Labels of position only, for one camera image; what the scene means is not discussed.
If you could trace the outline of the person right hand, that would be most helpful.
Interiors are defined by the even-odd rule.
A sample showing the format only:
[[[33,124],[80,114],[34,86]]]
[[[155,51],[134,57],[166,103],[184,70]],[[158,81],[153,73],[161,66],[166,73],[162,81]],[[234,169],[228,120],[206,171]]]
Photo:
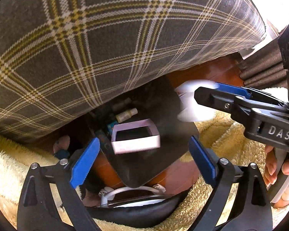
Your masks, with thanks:
[[[265,146],[265,172],[264,172],[264,182],[266,186],[273,185],[277,180],[277,159],[274,154],[274,148],[272,146]],[[285,175],[289,176],[289,159],[285,161],[281,168]],[[284,208],[289,205],[289,187],[287,188],[284,195],[279,199],[277,203],[274,204],[274,208]]]

